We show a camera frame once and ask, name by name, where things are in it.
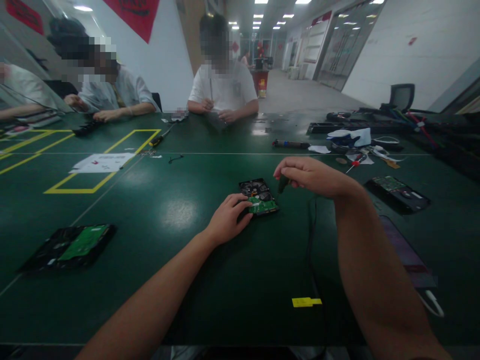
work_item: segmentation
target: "hand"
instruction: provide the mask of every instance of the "hand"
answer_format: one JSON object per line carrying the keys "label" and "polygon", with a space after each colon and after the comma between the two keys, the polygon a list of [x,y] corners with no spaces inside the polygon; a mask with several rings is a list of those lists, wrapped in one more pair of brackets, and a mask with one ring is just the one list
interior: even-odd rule
{"label": "hand", "polygon": [[89,106],[82,100],[82,98],[75,94],[70,94],[63,99],[65,103],[78,111],[86,113],[89,110]]}
{"label": "hand", "polygon": [[210,100],[209,98],[204,98],[201,101],[201,106],[203,108],[204,113],[209,113],[214,108],[214,102],[212,100]]}
{"label": "hand", "polygon": [[223,110],[218,113],[218,117],[226,123],[233,123],[238,119],[237,113],[232,110]]}
{"label": "hand", "polygon": [[343,172],[337,171],[311,157],[286,157],[275,169],[273,176],[280,174],[291,179],[293,188],[307,188],[313,193],[334,199],[350,194],[362,186]]}
{"label": "hand", "polygon": [[93,119],[102,123],[109,122],[110,120],[115,120],[125,116],[123,110],[116,109],[116,110],[104,110],[93,114]]}
{"label": "hand", "polygon": [[243,194],[228,195],[215,211],[210,223],[203,232],[216,245],[230,241],[249,224],[253,216],[252,213],[248,213],[237,223],[240,213],[252,206],[251,202],[245,201],[247,199],[248,197]]}

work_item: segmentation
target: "white cable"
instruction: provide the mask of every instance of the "white cable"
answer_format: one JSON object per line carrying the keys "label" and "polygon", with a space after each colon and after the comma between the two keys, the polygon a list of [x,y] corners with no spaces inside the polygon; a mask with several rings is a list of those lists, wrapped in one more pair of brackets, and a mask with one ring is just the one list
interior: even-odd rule
{"label": "white cable", "polygon": [[444,318],[445,317],[445,313],[443,311],[443,309],[440,307],[439,303],[437,302],[437,298],[434,296],[434,294],[430,291],[430,290],[427,290],[425,291],[425,294],[426,296],[431,300],[431,302],[435,305],[436,309],[438,310],[438,312],[435,312],[428,304],[427,302],[425,301],[425,299],[422,297],[422,295],[420,295],[420,293],[418,293],[418,296],[420,297],[420,300],[421,302],[423,303],[423,305],[427,308],[427,310],[429,312],[431,312],[433,315],[439,317],[439,318]]}
{"label": "white cable", "polygon": [[[380,139],[393,139],[394,141],[382,141]],[[379,143],[385,143],[385,144],[400,144],[400,140],[398,140],[394,137],[391,137],[391,136],[381,136],[381,137],[377,137],[377,138],[372,139],[372,140],[378,141]]]}

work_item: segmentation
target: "floor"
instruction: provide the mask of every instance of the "floor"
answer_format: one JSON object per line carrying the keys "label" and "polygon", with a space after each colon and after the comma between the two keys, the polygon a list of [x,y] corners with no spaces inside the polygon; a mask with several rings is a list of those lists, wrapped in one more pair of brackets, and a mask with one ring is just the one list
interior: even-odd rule
{"label": "floor", "polygon": [[259,101],[261,113],[330,113],[367,107],[316,81],[289,80],[280,69],[268,73],[266,98]]}

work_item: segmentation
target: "green table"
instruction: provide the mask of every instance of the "green table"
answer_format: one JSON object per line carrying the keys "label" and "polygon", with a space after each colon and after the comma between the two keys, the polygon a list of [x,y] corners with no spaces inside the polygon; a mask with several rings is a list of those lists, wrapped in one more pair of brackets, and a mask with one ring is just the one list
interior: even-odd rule
{"label": "green table", "polygon": [[[205,228],[221,201],[239,191],[239,182],[264,178],[276,189],[272,174],[283,157],[313,155],[272,148],[275,139],[327,144],[324,134],[306,134],[308,124],[323,116],[260,114],[219,133],[204,118],[190,115],[156,149],[162,158],[136,156],[107,180],[105,174],[80,174],[62,183],[72,166],[90,154],[141,148],[156,130],[170,126],[161,120],[167,116],[107,124],[86,138],[41,131],[20,135],[35,141],[0,142],[0,150],[10,148],[12,154],[0,155],[0,344],[86,343]],[[84,120],[69,115],[42,130],[75,129]],[[446,318],[430,320],[440,341],[478,345],[480,187],[408,141],[402,144],[408,158],[400,169],[376,160],[350,175],[361,183],[394,175],[432,200],[425,211],[401,216],[372,195],[378,213],[392,219],[438,276],[435,294]],[[179,154],[184,158],[168,164]],[[335,161],[337,155],[316,157],[336,169],[348,168]],[[71,193],[57,191],[65,189]],[[317,200],[313,249],[326,319],[320,306],[292,306],[292,298],[314,296],[306,262],[311,198],[304,189],[288,188],[278,199],[279,213],[256,219],[218,248],[189,290],[164,343],[364,344],[340,280],[330,200]],[[31,276],[15,273],[56,229],[101,223],[115,224],[118,231],[93,266]]]}

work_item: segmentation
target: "ceiling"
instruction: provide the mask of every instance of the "ceiling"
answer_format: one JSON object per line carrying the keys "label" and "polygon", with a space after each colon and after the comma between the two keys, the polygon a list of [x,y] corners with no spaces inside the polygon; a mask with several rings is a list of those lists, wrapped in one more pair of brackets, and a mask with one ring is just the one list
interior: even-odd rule
{"label": "ceiling", "polygon": [[[268,0],[267,4],[255,4],[255,0],[226,0],[226,16],[229,22],[237,22],[242,33],[260,32],[270,36],[274,32],[288,32],[302,22],[309,20],[340,0],[311,0],[309,4],[295,4],[296,0]],[[255,18],[254,14],[263,14]],[[283,18],[284,14],[294,14],[293,18]],[[253,30],[253,21],[260,21],[259,30]]]}

